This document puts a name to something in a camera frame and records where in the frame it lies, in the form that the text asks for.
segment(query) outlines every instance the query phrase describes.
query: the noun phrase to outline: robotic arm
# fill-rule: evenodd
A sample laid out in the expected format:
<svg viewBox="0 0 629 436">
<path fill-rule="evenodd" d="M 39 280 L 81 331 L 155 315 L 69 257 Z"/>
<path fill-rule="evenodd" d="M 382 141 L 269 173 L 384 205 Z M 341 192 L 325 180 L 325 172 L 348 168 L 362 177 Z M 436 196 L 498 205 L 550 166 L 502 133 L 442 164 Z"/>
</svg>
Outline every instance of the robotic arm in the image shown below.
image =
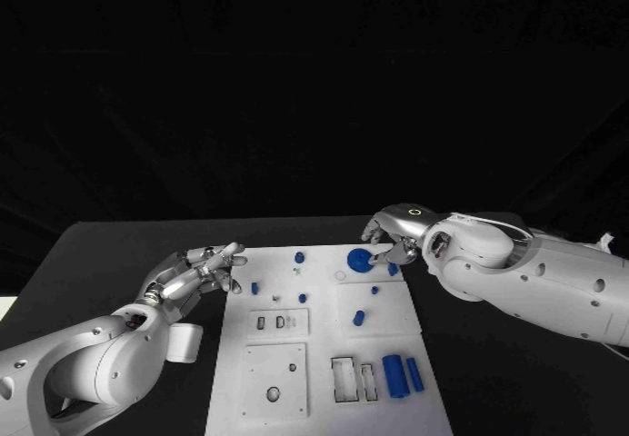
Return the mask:
<svg viewBox="0 0 629 436">
<path fill-rule="evenodd" d="M 202 328 L 178 321 L 217 289 L 241 293 L 224 268 L 247 263 L 244 245 L 173 253 L 136 302 L 110 316 L 0 352 L 0 435 L 84 435 L 146 396 L 165 360 L 193 362 Z M 59 398 L 49 413 L 45 384 Z"/>
<path fill-rule="evenodd" d="M 369 263 L 406 264 L 421 254 L 460 299 L 566 336 L 629 346 L 629 264 L 603 246 L 459 213 L 445 218 L 411 203 L 377 212 L 362 239 L 378 243 L 384 233 L 397 244 Z"/>
</svg>

